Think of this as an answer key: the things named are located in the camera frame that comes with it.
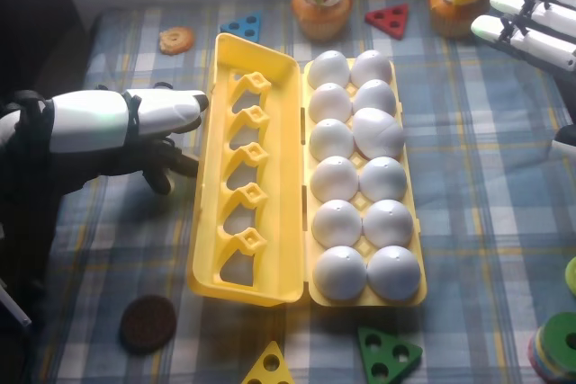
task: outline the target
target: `blue triangle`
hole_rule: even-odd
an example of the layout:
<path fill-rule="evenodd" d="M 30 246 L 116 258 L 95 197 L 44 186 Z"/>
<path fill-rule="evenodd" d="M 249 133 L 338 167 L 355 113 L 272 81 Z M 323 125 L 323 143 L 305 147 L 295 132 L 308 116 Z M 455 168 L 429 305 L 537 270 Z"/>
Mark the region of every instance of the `blue triangle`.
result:
<path fill-rule="evenodd" d="M 258 11 L 251 13 L 246 17 L 238 18 L 233 22 L 227 22 L 220 26 L 220 32 L 232 33 L 233 35 L 244 38 L 245 40 L 251 40 L 252 42 L 258 42 L 260 40 L 260 18 L 262 12 Z"/>

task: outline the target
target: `egg carton tray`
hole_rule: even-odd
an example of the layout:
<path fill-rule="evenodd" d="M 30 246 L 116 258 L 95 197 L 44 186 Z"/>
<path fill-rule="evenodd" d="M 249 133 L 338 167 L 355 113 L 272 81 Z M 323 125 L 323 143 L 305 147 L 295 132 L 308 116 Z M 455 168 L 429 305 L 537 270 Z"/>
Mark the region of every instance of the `egg carton tray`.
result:
<path fill-rule="evenodd" d="M 408 249 L 421 270 L 418 291 L 407 301 L 392 302 L 366 285 L 354 300 L 325 298 L 312 278 L 325 248 L 311 230 L 321 205 L 309 187 L 318 164 L 308 149 L 315 125 L 307 114 L 311 63 L 301 75 L 293 58 L 228 33 L 217 37 L 215 52 L 187 263 L 190 288 L 203 296 L 274 306 L 300 299 L 307 282 L 311 297 L 325 306 L 418 305 L 427 282 L 406 148 L 399 158 L 408 180 L 401 202 L 414 220 Z M 401 124 L 393 66 L 390 85 Z M 354 98 L 356 89 L 348 85 L 346 90 Z M 367 162 L 357 152 L 350 160 L 358 173 Z M 361 216 L 372 204 L 360 192 L 350 202 Z M 366 263 L 377 250 L 364 237 L 354 248 Z M 242 257 L 249 265 L 240 266 L 240 275 L 225 276 L 225 269 Z"/>

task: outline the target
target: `brown round cookie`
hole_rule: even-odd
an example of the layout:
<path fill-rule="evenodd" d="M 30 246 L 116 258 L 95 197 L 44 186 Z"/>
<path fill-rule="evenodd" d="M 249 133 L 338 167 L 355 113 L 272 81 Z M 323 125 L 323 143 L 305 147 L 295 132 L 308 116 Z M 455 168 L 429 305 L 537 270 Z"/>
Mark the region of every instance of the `brown round cookie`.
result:
<path fill-rule="evenodd" d="M 122 314 L 120 342 L 128 353 L 153 353 L 172 339 L 175 332 L 176 313 L 165 297 L 140 297 L 132 301 Z"/>
<path fill-rule="evenodd" d="M 194 45 L 194 32 L 188 27 L 173 27 L 160 32 L 160 51 L 173 56 L 184 53 Z"/>

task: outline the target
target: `tablecloth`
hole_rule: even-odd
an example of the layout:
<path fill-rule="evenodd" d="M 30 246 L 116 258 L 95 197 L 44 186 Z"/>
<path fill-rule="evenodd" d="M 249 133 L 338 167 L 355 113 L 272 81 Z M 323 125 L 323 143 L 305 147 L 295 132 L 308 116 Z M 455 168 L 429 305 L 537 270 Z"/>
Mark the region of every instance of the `tablecloth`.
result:
<path fill-rule="evenodd" d="M 367 11 L 409 5 L 403 40 L 364 23 Z M 263 11 L 260 43 L 303 66 L 326 49 L 391 56 L 404 107 L 428 295 L 417 308 L 323 308 L 309 295 L 259 308 L 194 295 L 185 282 L 194 180 L 155 195 L 140 174 L 88 183 L 67 196 L 50 258 L 48 326 L 34 379 L 44 383 L 240 383 L 277 341 L 296 383 L 365 381 L 358 326 L 424 349 L 407 383 L 537 383 L 527 345 L 551 315 L 576 309 L 563 282 L 576 255 L 572 163 L 548 154 L 569 122 L 550 76 L 474 41 L 428 26 L 426 0 L 354 0 L 342 39 L 308 42 L 289 0 L 110 11 L 100 20 L 85 88 L 207 89 L 219 24 Z M 194 29 L 193 49 L 158 51 L 158 33 Z M 176 136 L 198 153 L 199 133 Z M 142 294 L 175 305 L 175 338 L 128 356 L 117 342 L 127 304 Z"/>

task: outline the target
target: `triangle toy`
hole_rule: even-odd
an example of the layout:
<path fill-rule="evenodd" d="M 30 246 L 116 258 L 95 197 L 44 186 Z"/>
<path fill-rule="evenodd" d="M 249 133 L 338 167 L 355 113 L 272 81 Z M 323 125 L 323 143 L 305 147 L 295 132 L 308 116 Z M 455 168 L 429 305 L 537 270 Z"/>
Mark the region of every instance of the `triangle toy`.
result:
<path fill-rule="evenodd" d="M 294 384 L 276 342 L 271 342 L 252 366 L 242 384 Z"/>
<path fill-rule="evenodd" d="M 422 348 L 379 330 L 358 328 L 360 354 L 368 384 L 400 382 L 422 357 Z"/>
<path fill-rule="evenodd" d="M 408 4 L 397 4 L 390 8 L 371 11 L 366 14 L 364 19 L 376 29 L 401 40 L 404 37 L 404 30 L 408 22 Z"/>
<path fill-rule="evenodd" d="M 232 33 L 233 35 L 258 42 L 260 40 L 261 12 L 251 13 L 246 17 L 238 18 L 233 22 L 227 22 L 220 26 L 220 32 Z"/>

